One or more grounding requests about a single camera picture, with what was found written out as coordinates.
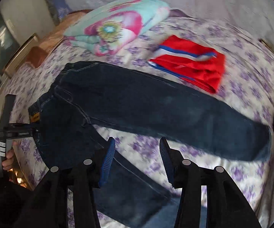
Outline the left hand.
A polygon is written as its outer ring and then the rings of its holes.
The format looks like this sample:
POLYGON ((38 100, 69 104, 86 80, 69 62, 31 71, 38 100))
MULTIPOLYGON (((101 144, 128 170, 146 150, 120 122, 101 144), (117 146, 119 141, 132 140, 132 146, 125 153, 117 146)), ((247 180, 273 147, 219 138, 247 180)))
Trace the left hand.
POLYGON ((10 170, 13 168, 14 164, 14 150, 11 148, 7 153, 6 153, 6 159, 1 163, 3 170, 10 170))

